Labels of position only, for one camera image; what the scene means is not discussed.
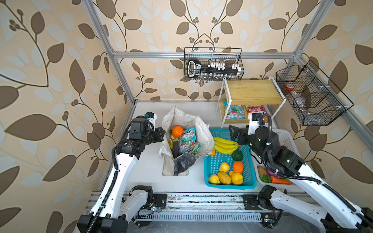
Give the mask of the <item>orange fruit white basket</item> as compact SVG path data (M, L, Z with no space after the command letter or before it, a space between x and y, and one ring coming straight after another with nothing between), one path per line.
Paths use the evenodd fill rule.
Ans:
M172 136L174 138L179 138L183 135L184 129L181 126L174 126L172 128Z

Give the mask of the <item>dark zucchini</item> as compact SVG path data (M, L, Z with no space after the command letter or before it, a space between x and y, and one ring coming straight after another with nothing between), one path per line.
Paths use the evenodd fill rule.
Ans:
M173 141L173 149L172 149L173 158L176 159L180 156L180 145L179 140Z

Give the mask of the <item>pink teal snack bag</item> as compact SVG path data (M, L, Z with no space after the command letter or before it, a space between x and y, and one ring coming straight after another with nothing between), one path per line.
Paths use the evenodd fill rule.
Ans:
M183 135L179 137L180 154L188 152L196 142L196 129L191 127L184 131Z

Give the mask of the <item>white canvas grocery bag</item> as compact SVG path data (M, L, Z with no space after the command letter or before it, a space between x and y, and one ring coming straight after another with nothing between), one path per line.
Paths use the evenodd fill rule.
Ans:
M174 107L163 117L161 127L166 130L159 151L163 176L187 176L196 161L214 149L209 125L199 116Z

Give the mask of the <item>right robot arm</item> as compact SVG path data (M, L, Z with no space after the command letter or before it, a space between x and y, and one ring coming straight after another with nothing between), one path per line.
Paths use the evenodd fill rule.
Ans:
M255 120L258 124L250 124L246 129L230 125L231 140L247 145L265 168L290 180L317 202L317 205L311 205L265 185L257 195L261 208L272 206L289 212L324 233L367 233L373 227L371 209L350 202L323 181L300 156L280 144L269 114L255 117Z

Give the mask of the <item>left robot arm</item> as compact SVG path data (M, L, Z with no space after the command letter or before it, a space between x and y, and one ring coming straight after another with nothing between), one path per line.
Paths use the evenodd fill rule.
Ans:
M131 171L147 145L162 142L165 130L155 127L156 114L135 117L121 141L112 149L113 168L100 197L87 215L81 215L77 227L82 233L125 233L138 211L153 204L153 189L138 185L131 196L123 196Z

